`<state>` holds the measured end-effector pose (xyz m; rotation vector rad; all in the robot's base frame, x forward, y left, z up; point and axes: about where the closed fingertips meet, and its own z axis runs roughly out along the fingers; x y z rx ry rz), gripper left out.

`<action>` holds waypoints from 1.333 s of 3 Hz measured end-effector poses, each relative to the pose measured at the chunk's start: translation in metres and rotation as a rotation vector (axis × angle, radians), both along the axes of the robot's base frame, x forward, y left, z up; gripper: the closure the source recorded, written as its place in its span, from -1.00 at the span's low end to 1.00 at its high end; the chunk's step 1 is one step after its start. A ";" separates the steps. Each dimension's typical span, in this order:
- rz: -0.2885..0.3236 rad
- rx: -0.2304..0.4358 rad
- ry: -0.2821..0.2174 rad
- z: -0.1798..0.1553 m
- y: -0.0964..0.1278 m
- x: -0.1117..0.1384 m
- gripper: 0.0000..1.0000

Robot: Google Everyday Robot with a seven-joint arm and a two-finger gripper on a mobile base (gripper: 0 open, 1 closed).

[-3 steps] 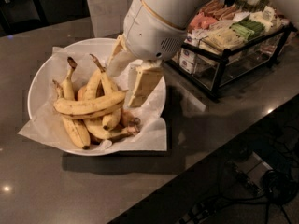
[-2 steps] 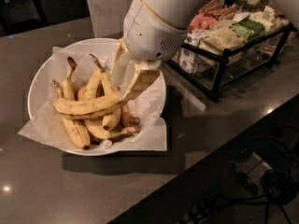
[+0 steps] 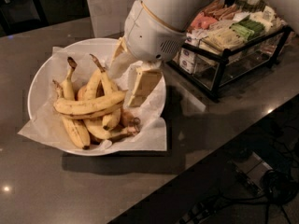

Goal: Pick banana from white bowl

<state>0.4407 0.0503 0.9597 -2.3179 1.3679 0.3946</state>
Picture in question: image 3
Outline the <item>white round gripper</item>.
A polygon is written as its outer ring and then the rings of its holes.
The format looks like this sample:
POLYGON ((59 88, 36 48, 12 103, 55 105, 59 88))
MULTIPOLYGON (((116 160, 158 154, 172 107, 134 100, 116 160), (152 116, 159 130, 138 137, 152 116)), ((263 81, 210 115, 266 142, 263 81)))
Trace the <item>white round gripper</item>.
POLYGON ((186 35, 157 21, 141 0, 133 3, 109 65, 111 78, 119 78, 137 60, 128 77, 127 105, 140 107, 162 78, 160 62, 168 62, 177 54, 186 35))

